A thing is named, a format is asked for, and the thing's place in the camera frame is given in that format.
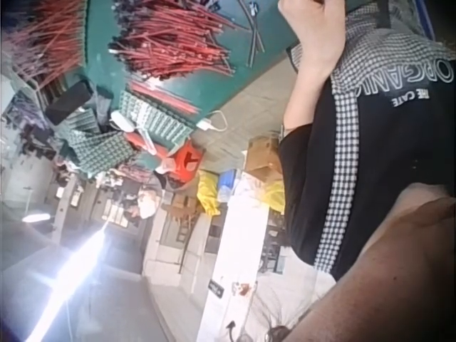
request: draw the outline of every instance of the human arm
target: human arm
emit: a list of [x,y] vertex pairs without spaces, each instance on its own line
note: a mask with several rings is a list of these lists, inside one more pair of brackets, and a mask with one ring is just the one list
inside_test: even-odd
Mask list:
[[279,10],[303,49],[299,72],[284,113],[284,129],[291,132],[314,121],[321,89],[345,46],[345,1],[280,0]]
[[392,222],[285,341],[434,341],[455,315],[454,203]]

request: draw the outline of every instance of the cardboard box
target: cardboard box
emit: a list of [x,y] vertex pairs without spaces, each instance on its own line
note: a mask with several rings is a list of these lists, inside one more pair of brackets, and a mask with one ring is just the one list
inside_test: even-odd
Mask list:
[[268,136],[251,139],[244,171],[262,182],[280,180],[282,167],[279,160],[279,139]]
[[176,218],[191,216],[197,211],[197,199],[175,194],[172,198],[171,205],[162,204],[162,208]]

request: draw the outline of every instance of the yellow bag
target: yellow bag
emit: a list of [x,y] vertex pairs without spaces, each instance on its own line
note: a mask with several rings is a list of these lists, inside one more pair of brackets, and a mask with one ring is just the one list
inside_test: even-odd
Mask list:
[[198,200],[201,202],[204,211],[209,216],[220,215],[219,205],[217,201],[217,183],[219,176],[206,171],[198,171]]
[[283,180],[275,180],[264,185],[264,193],[261,201],[280,212],[285,211],[285,186]]

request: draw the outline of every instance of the sign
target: sign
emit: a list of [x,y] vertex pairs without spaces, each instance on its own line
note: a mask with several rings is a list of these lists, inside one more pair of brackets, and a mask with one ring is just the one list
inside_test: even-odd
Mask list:
[[212,279],[209,280],[209,285],[208,285],[207,288],[209,290],[211,290],[217,297],[219,297],[219,298],[223,297],[224,288],[221,287],[219,284],[217,284]]

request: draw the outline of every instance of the bright light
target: bright light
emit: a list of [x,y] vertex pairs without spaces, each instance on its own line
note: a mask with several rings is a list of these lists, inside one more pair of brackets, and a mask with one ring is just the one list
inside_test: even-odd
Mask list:
[[35,223],[51,219],[50,214],[30,214],[22,219],[22,222]]
[[93,270],[103,248],[106,225],[107,222],[63,265],[57,275],[56,285],[48,305],[26,342],[41,342],[56,318],[60,307],[73,295],[74,291]]

